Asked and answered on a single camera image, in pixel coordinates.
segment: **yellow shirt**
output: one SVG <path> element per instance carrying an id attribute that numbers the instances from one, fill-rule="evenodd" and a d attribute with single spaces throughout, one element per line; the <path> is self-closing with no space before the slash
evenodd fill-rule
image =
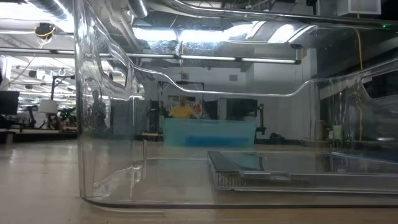
<path id="1" fill-rule="evenodd" d="M 193 110 L 190 106 L 174 106 L 171 112 L 173 118 L 191 118 L 193 117 Z"/>

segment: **blue container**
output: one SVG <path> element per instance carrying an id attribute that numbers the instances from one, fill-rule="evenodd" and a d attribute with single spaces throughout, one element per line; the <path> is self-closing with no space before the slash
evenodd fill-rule
<path id="1" fill-rule="evenodd" d="M 250 147 L 254 144 L 255 122 L 167 118 L 165 146 Z"/>

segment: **white lampshade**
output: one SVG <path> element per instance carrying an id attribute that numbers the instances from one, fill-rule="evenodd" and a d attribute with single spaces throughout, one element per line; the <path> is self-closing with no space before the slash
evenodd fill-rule
<path id="1" fill-rule="evenodd" d="M 58 104 L 53 100 L 41 100 L 37 112 L 56 114 L 58 113 Z"/>

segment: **computer monitor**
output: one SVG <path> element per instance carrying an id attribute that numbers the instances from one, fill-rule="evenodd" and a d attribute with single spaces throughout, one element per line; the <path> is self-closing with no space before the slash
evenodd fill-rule
<path id="1" fill-rule="evenodd" d="M 16 115 L 18 97 L 18 91 L 0 91 L 0 114 Z"/>

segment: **transparent plastic bin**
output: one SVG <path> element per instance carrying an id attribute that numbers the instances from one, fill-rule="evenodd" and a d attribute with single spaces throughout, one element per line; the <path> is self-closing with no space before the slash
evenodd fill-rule
<path id="1" fill-rule="evenodd" d="M 398 205 L 395 22 L 177 0 L 74 9 L 87 202 Z"/>

